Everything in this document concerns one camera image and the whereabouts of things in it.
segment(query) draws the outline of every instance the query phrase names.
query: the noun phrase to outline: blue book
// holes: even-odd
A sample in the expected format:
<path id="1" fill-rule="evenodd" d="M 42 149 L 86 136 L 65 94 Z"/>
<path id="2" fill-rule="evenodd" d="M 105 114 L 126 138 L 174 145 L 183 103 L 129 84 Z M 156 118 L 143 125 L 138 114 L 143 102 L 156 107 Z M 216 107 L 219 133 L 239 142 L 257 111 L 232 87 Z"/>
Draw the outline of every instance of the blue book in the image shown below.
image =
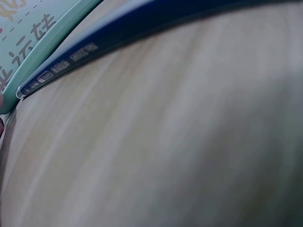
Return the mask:
<path id="1" fill-rule="evenodd" d="M 22 99 L 64 74 L 150 34 L 193 19 L 283 0 L 133 0 L 103 16 L 55 51 L 19 86 Z"/>

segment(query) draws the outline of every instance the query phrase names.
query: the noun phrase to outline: beige surface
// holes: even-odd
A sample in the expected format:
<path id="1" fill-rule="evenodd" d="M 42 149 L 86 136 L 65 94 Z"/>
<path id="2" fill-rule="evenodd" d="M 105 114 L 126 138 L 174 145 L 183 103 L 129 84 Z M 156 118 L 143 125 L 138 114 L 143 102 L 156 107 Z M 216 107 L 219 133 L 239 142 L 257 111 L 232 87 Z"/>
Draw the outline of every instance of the beige surface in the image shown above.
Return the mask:
<path id="1" fill-rule="evenodd" d="M 5 132 L 1 227 L 283 224 L 275 202 L 302 166 L 302 40 L 303 4 L 226 14 L 34 94 Z"/>

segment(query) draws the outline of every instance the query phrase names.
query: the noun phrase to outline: wooden surface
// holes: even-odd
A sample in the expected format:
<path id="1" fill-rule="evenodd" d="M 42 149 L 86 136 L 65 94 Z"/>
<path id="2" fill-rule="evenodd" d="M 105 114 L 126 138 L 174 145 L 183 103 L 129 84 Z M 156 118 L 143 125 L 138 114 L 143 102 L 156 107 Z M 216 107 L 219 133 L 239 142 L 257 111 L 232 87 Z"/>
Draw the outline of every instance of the wooden surface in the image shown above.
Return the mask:
<path id="1" fill-rule="evenodd" d="M 105 0 L 70 37 L 123 2 Z M 24 100 L 2 139 L 1 227 L 291 226 L 302 40 L 301 3 L 224 14 Z"/>

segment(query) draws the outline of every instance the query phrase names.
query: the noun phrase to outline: book cover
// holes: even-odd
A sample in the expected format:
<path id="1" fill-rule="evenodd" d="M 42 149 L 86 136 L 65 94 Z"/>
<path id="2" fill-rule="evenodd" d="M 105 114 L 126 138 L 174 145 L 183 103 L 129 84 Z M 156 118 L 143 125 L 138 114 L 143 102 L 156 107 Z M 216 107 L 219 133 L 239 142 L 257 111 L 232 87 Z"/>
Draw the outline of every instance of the book cover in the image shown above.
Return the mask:
<path id="1" fill-rule="evenodd" d="M 33 47 L 78 0 L 0 0 L 0 91 Z"/>

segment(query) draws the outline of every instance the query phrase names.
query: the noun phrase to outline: light wooden table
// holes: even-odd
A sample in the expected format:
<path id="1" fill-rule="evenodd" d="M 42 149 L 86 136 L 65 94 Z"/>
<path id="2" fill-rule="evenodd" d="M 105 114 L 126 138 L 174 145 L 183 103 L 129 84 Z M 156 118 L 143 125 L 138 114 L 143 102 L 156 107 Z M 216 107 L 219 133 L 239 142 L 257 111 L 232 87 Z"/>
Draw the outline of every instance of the light wooden table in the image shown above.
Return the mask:
<path id="1" fill-rule="evenodd" d="M 6 127 L 1 227 L 291 226 L 278 202 L 302 206 L 302 40 L 302 3 L 242 10 L 40 90 Z"/>

